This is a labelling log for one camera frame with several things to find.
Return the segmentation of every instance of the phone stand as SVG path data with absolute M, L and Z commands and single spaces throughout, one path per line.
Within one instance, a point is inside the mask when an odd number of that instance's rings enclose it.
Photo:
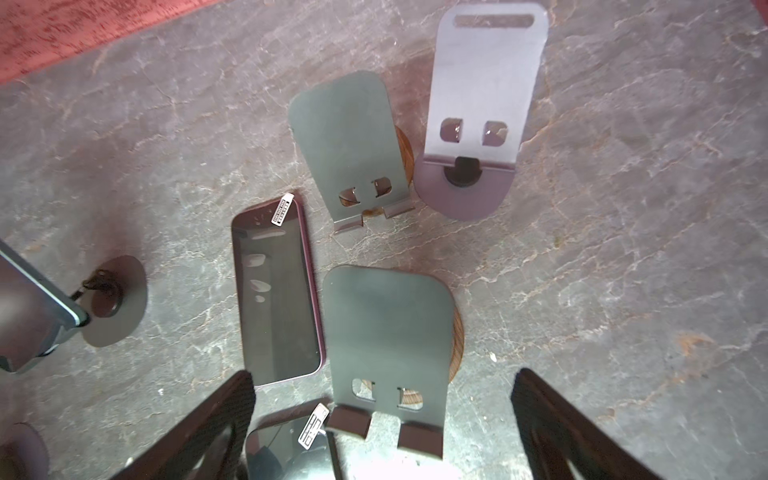
M 326 348 L 337 407 L 327 428 L 365 438 L 372 412 L 402 421 L 398 448 L 442 458 L 454 302 L 436 278 L 342 265 L 323 281 Z M 372 398 L 353 390 L 371 385 Z M 403 396 L 417 392 L 420 409 Z
M 288 120 L 338 233 L 413 208 L 384 84 L 356 71 L 293 99 Z
M 547 32 L 535 3 L 457 5 L 442 16 L 413 182 L 431 208 L 477 220 L 504 200 Z

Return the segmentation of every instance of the phone case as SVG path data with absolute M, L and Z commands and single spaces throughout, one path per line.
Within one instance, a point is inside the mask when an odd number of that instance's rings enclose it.
M 264 384 L 255 386 L 256 388 L 261 388 L 261 387 L 269 386 L 269 385 L 276 385 L 278 383 L 287 382 L 287 381 L 290 381 L 290 380 L 293 380 L 293 379 L 300 379 L 300 378 L 303 378 L 303 377 L 314 375 L 314 374 L 318 373 L 320 371 L 320 369 L 322 369 L 323 365 L 325 365 L 325 362 L 326 362 L 326 347 L 325 347 L 325 341 L 324 341 L 324 338 L 323 338 L 323 326 L 322 326 L 322 324 L 320 322 L 320 307 L 319 307 L 319 301 L 318 301 L 318 296 L 317 296 L 317 287 L 316 287 L 316 283 L 315 283 L 315 270 L 314 270 L 313 264 L 312 264 L 312 250 L 310 249 L 310 241 L 309 241 L 309 237 L 308 237 L 308 233 L 307 233 L 306 218 L 304 217 L 304 208 L 303 208 L 303 205 L 301 203 L 300 195 L 298 193 L 296 193 L 296 192 L 290 192 L 290 193 L 293 194 L 293 203 L 296 204 L 296 210 L 297 210 L 298 215 L 299 215 L 299 232 L 300 232 L 300 235 L 301 235 L 301 247 L 302 247 L 302 251 L 303 251 L 303 254 L 304 254 L 304 270 L 306 271 L 306 277 L 307 277 L 309 288 L 310 288 L 310 300 L 311 300 L 311 304 L 312 304 L 312 314 L 313 314 L 313 318 L 314 318 L 314 322 L 315 322 L 315 332 L 317 334 L 317 344 L 318 344 L 318 348 L 319 348 L 320 361 L 319 361 L 319 365 L 317 366 L 317 369 L 315 369 L 314 371 L 312 371 L 310 373 L 307 373 L 307 374 L 304 374 L 304 375 L 290 377 L 290 378 L 287 378 L 287 379 L 278 380 L 276 382 L 264 383 Z M 249 207 L 246 210 L 241 211 L 232 220 L 232 224 L 234 225 L 235 220 L 240 215 L 246 214 L 248 212 L 252 212 L 254 210 L 259 210 L 259 209 L 264 208 L 264 207 L 268 207 L 269 205 L 272 205 L 272 204 L 274 204 L 275 208 L 277 208 L 277 205 L 280 204 L 280 198 L 275 198 L 275 199 L 272 199 L 272 200 L 268 200 L 266 202 L 262 202 L 261 204 L 254 205 L 253 207 Z

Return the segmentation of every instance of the red carpet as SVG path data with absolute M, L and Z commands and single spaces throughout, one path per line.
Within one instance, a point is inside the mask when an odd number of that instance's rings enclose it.
M 218 0 L 0 0 L 0 83 Z

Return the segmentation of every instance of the marble floor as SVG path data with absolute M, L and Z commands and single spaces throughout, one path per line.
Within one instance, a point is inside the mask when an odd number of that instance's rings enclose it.
M 149 278 L 134 334 L 80 336 L 0 376 L 51 477 L 108 478 L 242 368 L 230 221 L 297 189 L 316 275 L 430 273 L 466 329 L 445 460 L 397 421 L 344 438 L 348 478 L 530 478 L 522 366 L 668 479 L 768 476 L 768 30 L 748 0 L 552 0 L 518 175 L 471 223 L 416 209 L 333 235 L 286 107 L 366 69 L 423 147 L 445 0 L 232 0 L 0 87 L 0 237 L 64 291 L 121 254 Z M 332 395 L 328 365 L 257 392 Z

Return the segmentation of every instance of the label tag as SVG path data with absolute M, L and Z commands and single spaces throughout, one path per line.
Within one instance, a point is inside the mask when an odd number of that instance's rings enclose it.
M 292 203 L 293 203 L 293 194 L 283 195 L 283 198 L 280 199 L 280 204 L 275 209 L 275 214 L 272 216 L 272 223 L 274 223 L 278 227 L 282 227 L 283 220 L 286 219 L 286 215 L 288 214 L 288 209 L 290 208 L 290 205 Z
M 312 446 L 312 442 L 315 441 L 315 437 L 317 437 L 317 434 L 323 427 L 323 422 L 326 421 L 326 417 L 329 413 L 330 410 L 328 410 L 328 407 L 322 403 L 318 403 L 317 407 L 315 407 L 314 412 L 310 415 L 310 419 L 307 420 L 306 425 L 304 425 L 304 430 L 302 430 L 301 435 L 299 435 L 299 445 L 304 447 L 305 450 L 309 450 Z

